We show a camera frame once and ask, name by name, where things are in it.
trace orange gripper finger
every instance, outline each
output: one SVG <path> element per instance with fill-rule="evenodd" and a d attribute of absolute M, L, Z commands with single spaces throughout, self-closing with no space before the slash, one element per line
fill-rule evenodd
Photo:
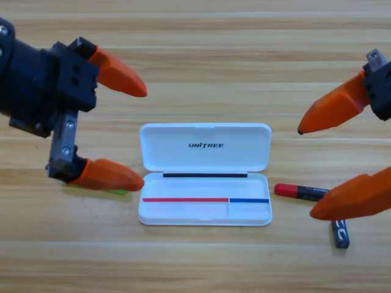
<path fill-rule="evenodd" d="M 106 159 L 87 159 L 81 176 L 69 184 L 93 190 L 138 191 L 144 186 L 144 180 L 125 165 Z"/>
<path fill-rule="evenodd" d="M 375 215 L 391 208 L 391 167 L 374 175 L 359 175 L 331 189 L 313 207 L 319 220 L 341 220 Z"/>
<path fill-rule="evenodd" d="M 298 127 L 300 134 L 336 127 L 360 114 L 369 105 L 362 84 L 364 72 L 316 101 L 305 113 Z"/>
<path fill-rule="evenodd" d="M 147 88 L 137 73 L 98 45 L 89 62 L 100 69 L 97 79 L 99 83 L 131 96 L 147 96 Z"/>

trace wooden table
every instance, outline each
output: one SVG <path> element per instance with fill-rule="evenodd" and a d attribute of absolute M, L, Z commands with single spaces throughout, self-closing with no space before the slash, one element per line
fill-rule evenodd
<path fill-rule="evenodd" d="M 103 86 L 81 114 L 79 154 L 145 175 L 138 131 L 153 122 L 262 122 L 264 174 L 331 188 L 391 163 L 391 124 L 367 109 L 300 137 L 303 113 L 356 74 L 374 48 L 391 58 L 391 2 L 353 0 L 1 0 L 18 38 L 38 48 L 79 35 L 145 79 L 147 98 Z M 262 228 L 158 227 L 137 219 L 140 193 L 63 188 L 46 178 L 50 140 L 0 119 L 0 291 L 390 292 L 391 213 L 347 221 L 349 249 L 313 203 L 271 192 Z"/>

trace green object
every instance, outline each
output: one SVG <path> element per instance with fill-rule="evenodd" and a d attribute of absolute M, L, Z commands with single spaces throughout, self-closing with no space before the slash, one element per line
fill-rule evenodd
<path fill-rule="evenodd" d="M 77 185 L 67 184 L 67 183 L 65 183 L 65 182 L 63 182 L 62 185 L 63 185 L 63 186 L 68 186 L 68 187 L 86 189 L 86 188 L 84 188 L 84 187 L 80 187 L 80 186 L 77 186 Z M 126 190 L 105 190 L 105 192 L 107 192 L 107 193 L 109 193 L 109 194 L 119 194 L 119 195 L 125 195 L 125 194 L 128 193 Z"/>

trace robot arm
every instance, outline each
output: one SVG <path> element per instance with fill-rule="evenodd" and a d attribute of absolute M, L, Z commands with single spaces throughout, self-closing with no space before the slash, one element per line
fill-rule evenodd
<path fill-rule="evenodd" d="M 96 106 L 97 82 L 143 97 L 141 78 L 98 45 L 79 37 L 37 50 L 15 38 L 12 24 L 0 18 L 0 112 L 10 126 L 53 141 L 46 166 L 50 178 L 95 190 L 135 191 L 143 179 L 127 166 L 79 157 L 75 145 L 78 112 Z"/>
<path fill-rule="evenodd" d="M 300 134 L 336 127 L 370 104 L 381 120 L 391 118 L 391 62 L 377 50 L 367 54 L 363 70 L 316 101 L 305 113 Z M 372 176 L 360 175 L 331 189 L 310 212 L 320 220 L 375 215 L 391 208 L 391 167 Z"/>

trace blue stripe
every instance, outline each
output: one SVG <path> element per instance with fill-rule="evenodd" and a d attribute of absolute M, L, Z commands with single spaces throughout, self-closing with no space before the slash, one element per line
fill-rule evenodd
<path fill-rule="evenodd" d="M 265 198 L 230 198 L 230 203 L 269 203 Z"/>

